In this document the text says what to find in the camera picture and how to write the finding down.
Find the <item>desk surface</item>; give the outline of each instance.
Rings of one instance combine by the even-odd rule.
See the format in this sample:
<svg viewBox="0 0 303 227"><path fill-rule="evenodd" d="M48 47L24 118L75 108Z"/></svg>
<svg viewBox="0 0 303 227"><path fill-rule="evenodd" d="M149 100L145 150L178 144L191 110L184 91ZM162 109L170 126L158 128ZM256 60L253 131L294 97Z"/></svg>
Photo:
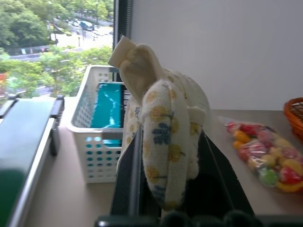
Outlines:
<svg viewBox="0 0 303 227"><path fill-rule="evenodd" d="M27 227L93 227L99 215L109 213L113 183L86 185L73 137L66 124L71 119L74 99L66 99L66 108L59 128L62 147L56 158L48 157L29 210ZM264 188L251 174L232 148L232 139L216 115L259 122L276 129L303 151L291 134L281 111L214 110L211 139L229 159L243 190L256 214L302 214L303 198L280 194Z"/></svg>

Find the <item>green candy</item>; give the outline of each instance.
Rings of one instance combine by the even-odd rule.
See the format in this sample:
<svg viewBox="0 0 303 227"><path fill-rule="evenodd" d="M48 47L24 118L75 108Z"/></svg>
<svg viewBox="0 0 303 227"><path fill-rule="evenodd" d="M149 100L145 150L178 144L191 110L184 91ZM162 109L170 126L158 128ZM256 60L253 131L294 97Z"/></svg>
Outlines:
<svg viewBox="0 0 303 227"><path fill-rule="evenodd" d="M275 187L279 178L274 170L264 168L259 170L259 180L267 187Z"/></svg>

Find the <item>white wall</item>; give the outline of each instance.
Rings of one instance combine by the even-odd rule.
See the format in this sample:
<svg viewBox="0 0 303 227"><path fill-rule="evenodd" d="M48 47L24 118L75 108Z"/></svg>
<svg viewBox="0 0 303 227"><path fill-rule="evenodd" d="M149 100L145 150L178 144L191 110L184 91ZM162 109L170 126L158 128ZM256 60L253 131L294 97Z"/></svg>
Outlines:
<svg viewBox="0 0 303 227"><path fill-rule="evenodd" d="M132 39L213 109L281 110L303 96L303 0L134 0Z"/></svg>

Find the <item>bag of candy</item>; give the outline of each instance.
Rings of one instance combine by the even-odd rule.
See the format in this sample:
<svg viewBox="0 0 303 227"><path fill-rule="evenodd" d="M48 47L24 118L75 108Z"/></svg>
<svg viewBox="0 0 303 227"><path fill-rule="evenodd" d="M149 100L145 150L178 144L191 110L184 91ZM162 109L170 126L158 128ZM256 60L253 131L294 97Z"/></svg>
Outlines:
<svg viewBox="0 0 303 227"><path fill-rule="evenodd" d="M239 158L268 187L303 192L303 156L277 132L263 124L220 117L233 136Z"/></svg>

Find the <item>basket hole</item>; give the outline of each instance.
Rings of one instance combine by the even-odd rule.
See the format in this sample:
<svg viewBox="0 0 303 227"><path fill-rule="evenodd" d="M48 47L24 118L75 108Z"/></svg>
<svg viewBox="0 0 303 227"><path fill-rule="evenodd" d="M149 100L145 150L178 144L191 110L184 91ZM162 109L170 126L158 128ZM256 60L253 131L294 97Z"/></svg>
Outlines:
<svg viewBox="0 0 303 227"><path fill-rule="evenodd" d="M94 137L94 141L96 141L96 142L99 142L99 141L101 141L101 137L99 137L99 136L97 136L97 137Z"/></svg>

